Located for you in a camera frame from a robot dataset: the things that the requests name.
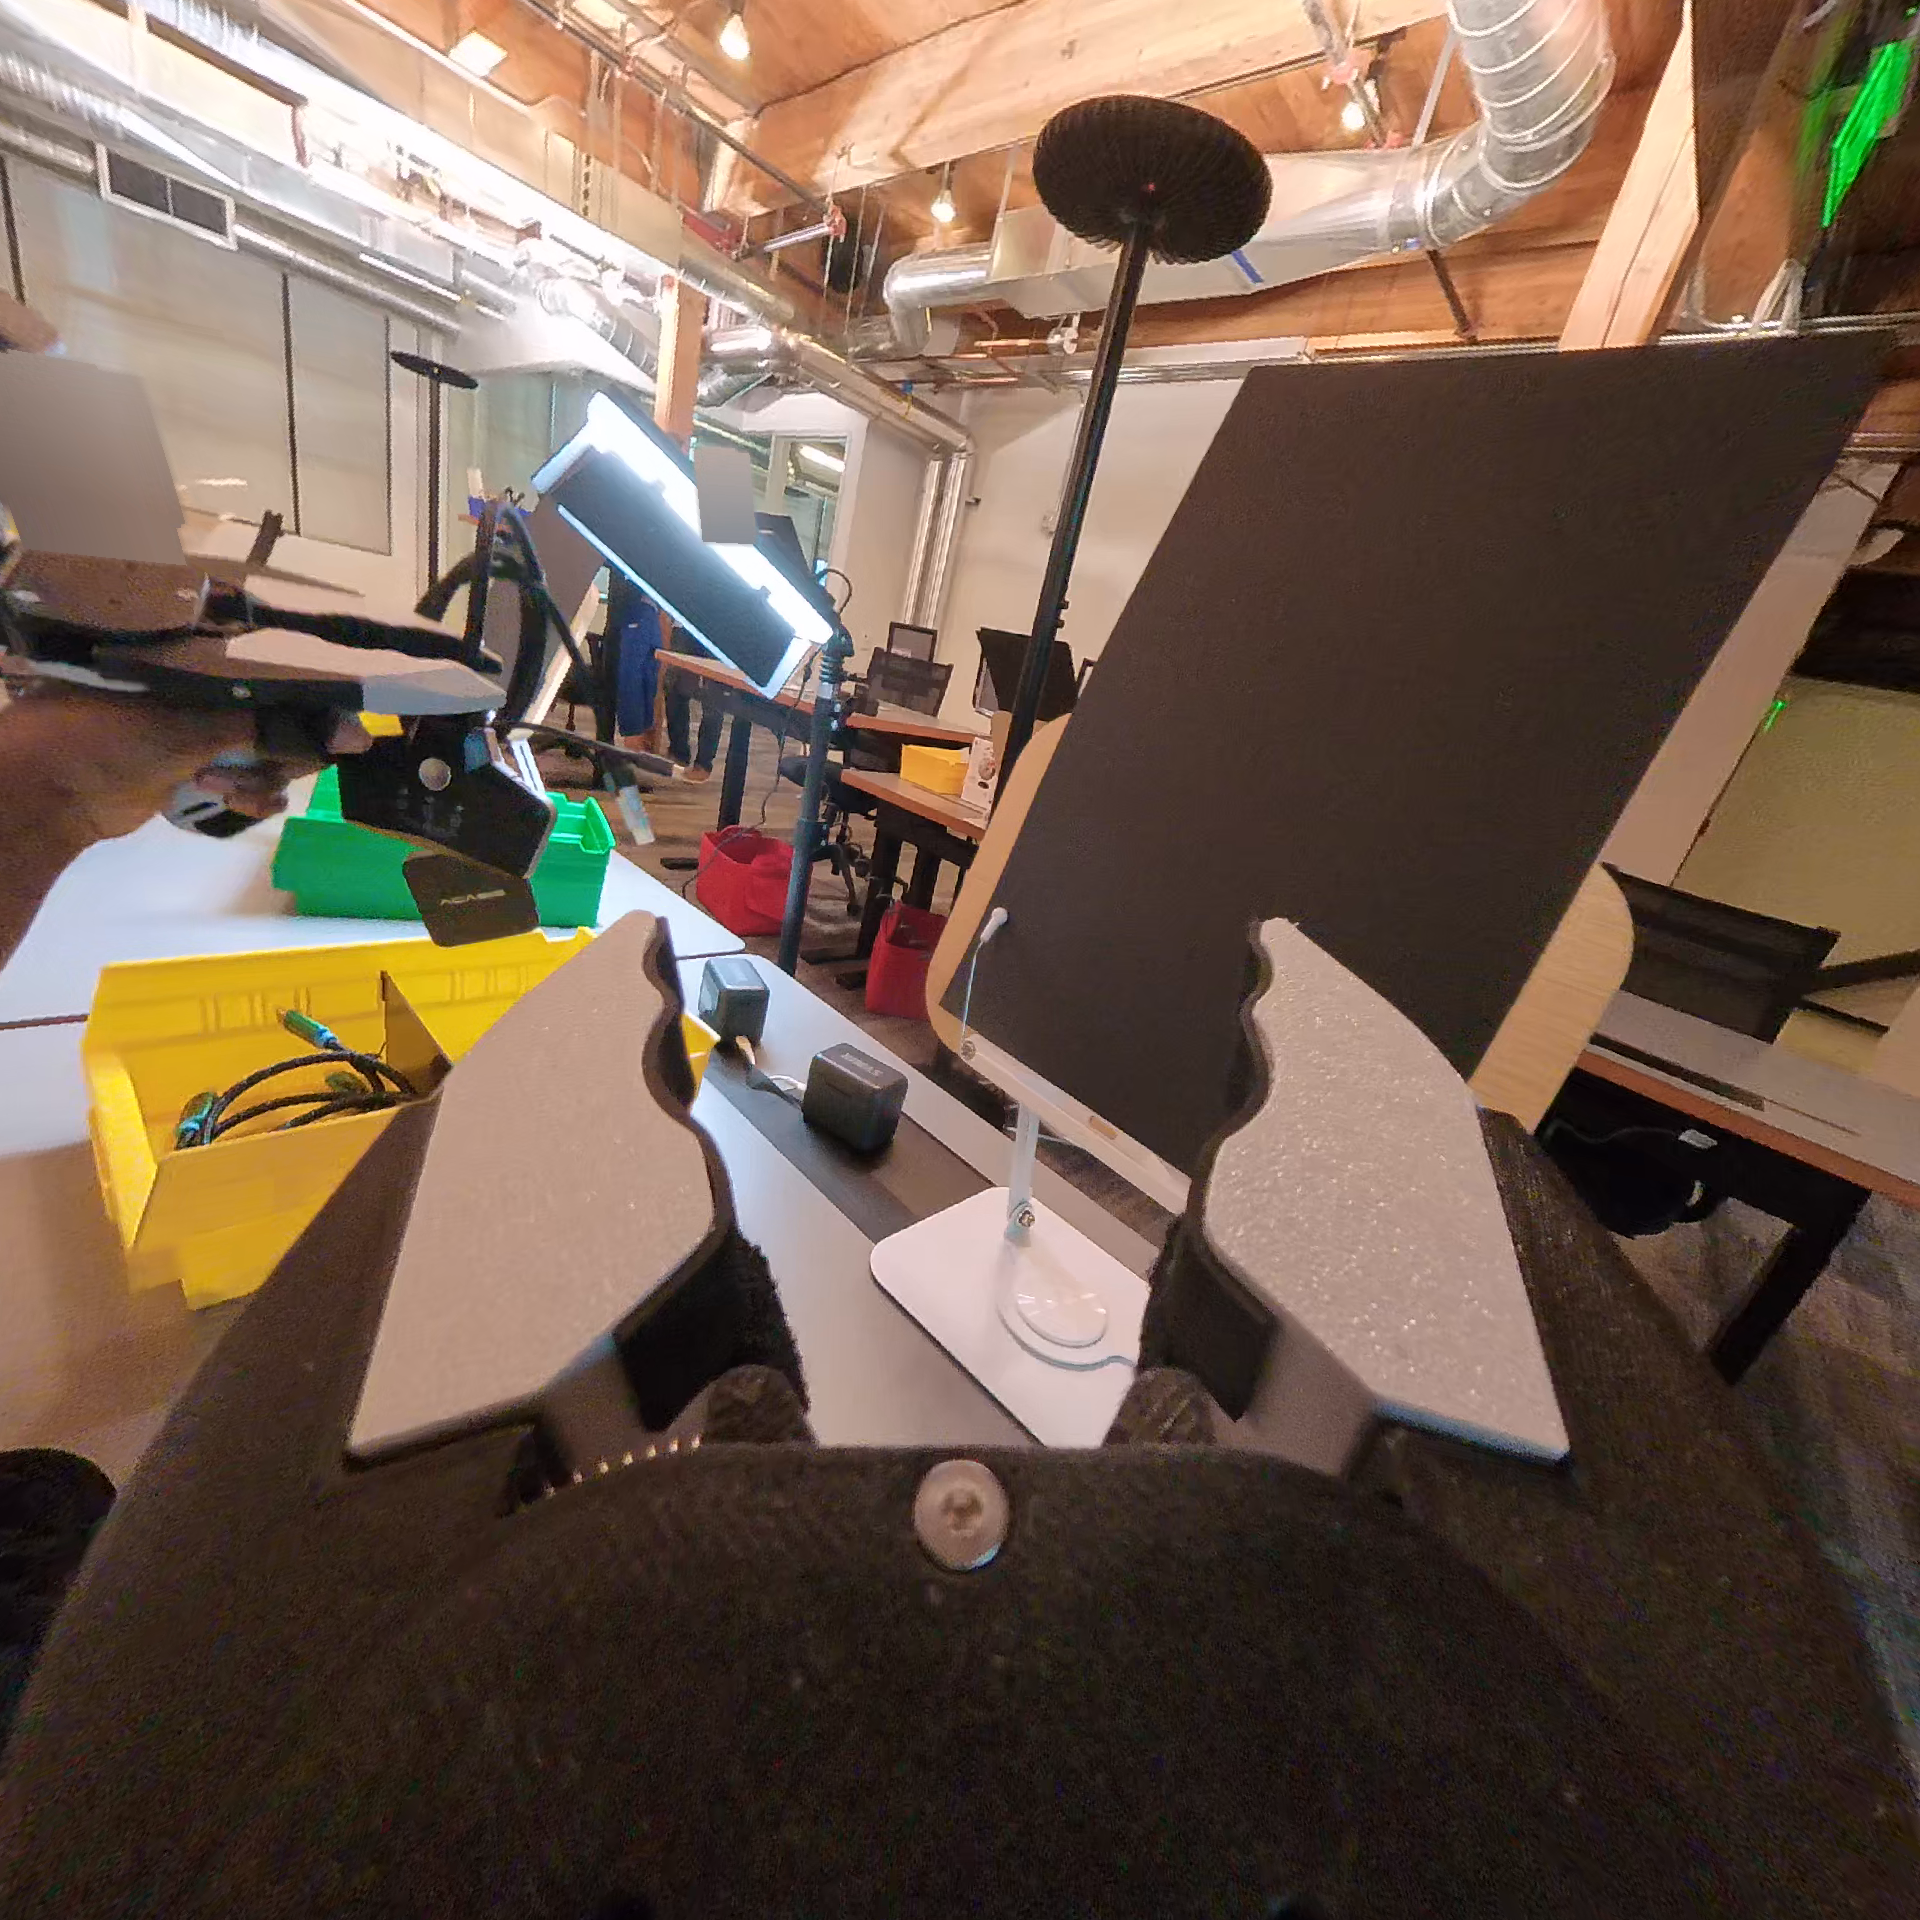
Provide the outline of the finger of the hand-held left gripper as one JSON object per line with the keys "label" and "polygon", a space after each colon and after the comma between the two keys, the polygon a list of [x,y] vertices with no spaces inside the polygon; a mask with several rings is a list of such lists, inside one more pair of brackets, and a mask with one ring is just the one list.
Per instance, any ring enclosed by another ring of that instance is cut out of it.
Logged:
{"label": "finger of the hand-held left gripper", "polygon": [[297,706],[384,715],[495,713],[495,674],[388,648],[351,648],[313,634],[265,628],[184,641],[98,645],[89,674],[110,691],[178,709]]}
{"label": "finger of the hand-held left gripper", "polygon": [[26,556],[8,592],[38,632],[176,639],[199,626],[208,584],[184,563]]}

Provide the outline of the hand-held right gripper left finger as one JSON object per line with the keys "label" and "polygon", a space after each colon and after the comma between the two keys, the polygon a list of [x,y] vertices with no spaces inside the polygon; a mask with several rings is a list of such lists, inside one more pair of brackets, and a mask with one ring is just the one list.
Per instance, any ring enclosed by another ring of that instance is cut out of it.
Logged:
{"label": "hand-held right gripper left finger", "polygon": [[690,1116],[667,925],[634,913],[522,994],[434,1099],[348,1453],[641,1413],[634,1343],[728,1247],[734,1195]]}

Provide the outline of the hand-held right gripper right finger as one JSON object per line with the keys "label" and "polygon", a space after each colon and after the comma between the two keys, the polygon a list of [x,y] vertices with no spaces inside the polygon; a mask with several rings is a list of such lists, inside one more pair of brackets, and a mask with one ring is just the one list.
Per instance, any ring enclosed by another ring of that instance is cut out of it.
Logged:
{"label": "hand-held right gripper right finger", "polygon": [[1240,1095],[1151,1283],[1140,1369],[1219,1437],[1353,1463],[1384,1426],[1560,1463],[1569,1425],[1468,1083],[1295,924],[1251,932]]}

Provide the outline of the black hdmi switch box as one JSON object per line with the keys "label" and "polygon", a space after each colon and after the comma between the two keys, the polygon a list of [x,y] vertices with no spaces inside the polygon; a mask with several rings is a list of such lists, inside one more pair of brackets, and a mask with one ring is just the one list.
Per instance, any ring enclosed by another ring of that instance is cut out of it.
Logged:
{"label": "black hdmi switch box", "polygon": [[419,715],[334,770],[351,825],[516,879],[532,874],[558,819],[486,713]]}

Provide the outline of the person's left forearm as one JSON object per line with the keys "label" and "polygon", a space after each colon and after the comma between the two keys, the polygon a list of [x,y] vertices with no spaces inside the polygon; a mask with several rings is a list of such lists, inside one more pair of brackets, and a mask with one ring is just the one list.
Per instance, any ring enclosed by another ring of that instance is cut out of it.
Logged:
{"label": "person's left forearm", "polygon": [[3,960],[66,869],[156,817],[174,780],[134,706],[31,700],[3,721]]}

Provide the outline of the green plastic bin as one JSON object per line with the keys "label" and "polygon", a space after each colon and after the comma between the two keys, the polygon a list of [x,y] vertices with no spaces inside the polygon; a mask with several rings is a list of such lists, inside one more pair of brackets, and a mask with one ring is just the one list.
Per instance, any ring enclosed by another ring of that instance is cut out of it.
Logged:
{"label": "green plastic bin", "polygon": [[[555,799],[555,824],[532,874],[545,928],[598,924],[616,835],[590,801]],[[272,858],[272,885],[295,913],[339,921],[417,921],[403,880],[410,845],[343,817],[339,775],[326,770],[303,813],[283,821]]]}

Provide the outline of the yellow plastic bin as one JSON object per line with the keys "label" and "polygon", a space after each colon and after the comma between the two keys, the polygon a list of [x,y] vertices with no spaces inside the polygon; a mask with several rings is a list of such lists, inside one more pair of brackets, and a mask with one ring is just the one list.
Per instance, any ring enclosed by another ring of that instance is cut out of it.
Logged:
{"label": "yellow plastic bin", "polygon": [[379,1061],[394,971],[450,1067],[593,932],[128,963],[83,1033],[103,1203],[134,1289],[192,1307],[252,1293],[396,1123],[425,1151],[434,1099]]}

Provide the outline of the led light panel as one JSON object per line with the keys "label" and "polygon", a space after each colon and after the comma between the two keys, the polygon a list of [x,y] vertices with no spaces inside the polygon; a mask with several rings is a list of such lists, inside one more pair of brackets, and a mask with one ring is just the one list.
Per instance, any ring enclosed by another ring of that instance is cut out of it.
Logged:
{"label": "led light panel", "polygon": [[763,698],[851,641],[827,594],[755,535],[705,539],[694,460],[609,394],[588,397],[583,424],[532,488],[614,575]]}

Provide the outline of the wooden desk with black legs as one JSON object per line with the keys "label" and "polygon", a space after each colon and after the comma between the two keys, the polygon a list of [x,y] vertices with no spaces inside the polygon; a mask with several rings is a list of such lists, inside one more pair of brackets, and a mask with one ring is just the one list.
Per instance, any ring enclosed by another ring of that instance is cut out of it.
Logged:
{"label": "wooden desk with black legs", "polygon": [[1919,1104],[1876,1080],[1618,993],[1550,1121],[1628,1132],[1670,1171],[1784,1225],[1719,1321],[1737,1383],[1826,1271],[1872,1199],[1919,1210]]}
{"label": "wooden desk with black legs", "polygon": [[912,874],[904,885],[907,906],[930,911],[938,900],[944,869],[952,869],[954,875],[948,906],[959,906],[990,817],[984,808],[930,793],[923,786],[900,780],[900,775],[849,770],[844,784],[874,801],[871,869],[854,965],[839,969],[835,976],[841,989],[854,993],[866,984],[883,914],[897,900],[904,853],[915,853]]}

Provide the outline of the red bag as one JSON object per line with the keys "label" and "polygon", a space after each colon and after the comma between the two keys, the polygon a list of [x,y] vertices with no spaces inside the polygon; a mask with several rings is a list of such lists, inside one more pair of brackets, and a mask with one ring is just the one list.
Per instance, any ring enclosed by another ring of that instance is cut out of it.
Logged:
{"label": "red bag", "polygon": [[702,913],[737,937],[778,937],[792,874],[787,840],[737,824],[702,835],[694,892]]}
{"label": "red bag", "polygon": [[906,900],[888,904],[866,967],[870,1015],[907,1023],[929,1018],[929,969],[947,924],[947,914],[929,907]]}

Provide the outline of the black light stand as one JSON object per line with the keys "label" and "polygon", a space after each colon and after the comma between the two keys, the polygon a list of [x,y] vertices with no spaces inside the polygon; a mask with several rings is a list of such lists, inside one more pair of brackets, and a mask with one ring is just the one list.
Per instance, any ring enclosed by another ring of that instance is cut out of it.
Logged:
{"label": "black light stand", "polygon": [[808,921],[812,864],[820,851],[824,840],[824,804],[827,781],[827,757],[832,746],[832,727],[841,704],[841,685],[854,659],[854,639],[841,618],[832,625],[820,660],[818,685],[812,700],[812,719],[808,735],[808,757],[801,784],[801,813],[792,840],[788,883],[780,931],[780,947],[776,963],[793,976],[801,965],[801,947]]}

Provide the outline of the black foam board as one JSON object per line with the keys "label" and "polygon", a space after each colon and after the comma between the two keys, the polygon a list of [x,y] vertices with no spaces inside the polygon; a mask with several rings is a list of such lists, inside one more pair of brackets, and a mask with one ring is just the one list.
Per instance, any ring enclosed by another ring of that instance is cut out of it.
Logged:
{"label": "black foam board", "polygon": [[1890,349],[1251,373],[944,1015],[1192,1173],[1283,920],[1472,1076]]}

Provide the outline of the black round disc on pole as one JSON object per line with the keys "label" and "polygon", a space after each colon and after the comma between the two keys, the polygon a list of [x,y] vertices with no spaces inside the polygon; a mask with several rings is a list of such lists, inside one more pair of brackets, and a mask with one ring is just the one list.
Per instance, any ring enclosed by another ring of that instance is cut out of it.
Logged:
{"label": "black round disc on pole", "polygon": [[1039,612],[999,752],[1002,796],[1040,721],[1051,648],[1064,626],[1073,564],[1113,413],[1121,365],[1146,268],[1203,265],[1257,235],[1271,207],[1263,153],[1225,122],[1186,103],[1115,95],[1057,112],[1043,129],[1034,178],[1048,212],[1070,235],[1118,249],[1079,419],[1064,501],[1048,553]]}

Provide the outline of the green exit sign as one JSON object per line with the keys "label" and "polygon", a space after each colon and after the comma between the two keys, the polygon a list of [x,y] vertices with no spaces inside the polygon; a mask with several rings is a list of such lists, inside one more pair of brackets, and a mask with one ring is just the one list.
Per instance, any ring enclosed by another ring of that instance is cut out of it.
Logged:
{"label": "green exit sign", "polygon": [[1820,176],[1817,226],[1832,232],[1881,143],[1899,127],[1913,95],[1916,37],[1871,49],[1832,133]]}

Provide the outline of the silver air duct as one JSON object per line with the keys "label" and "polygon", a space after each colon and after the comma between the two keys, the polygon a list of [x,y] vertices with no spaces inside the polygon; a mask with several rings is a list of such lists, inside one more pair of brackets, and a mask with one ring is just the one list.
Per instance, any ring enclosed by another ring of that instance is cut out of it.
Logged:
{"label": "silver air duct", "polygon": [[[1256,237],[1209,264],[1152,260],[1140,301],[1249,298],[1452,249],[1556,184],[1590,148],[1615,80],[1606,4],[1456,3],[1447,18],[1478,108],[1471,127],[1398,148],[1263,155],[1271,207]],[[961,307],[1007,305],[1027,321],[1092,313],[1115,265],[1115,248],[1070,235],[1043,201],[1018,209],[984,248],[907,257],[888,272],[881,355],[944,355],[936,317]]]}

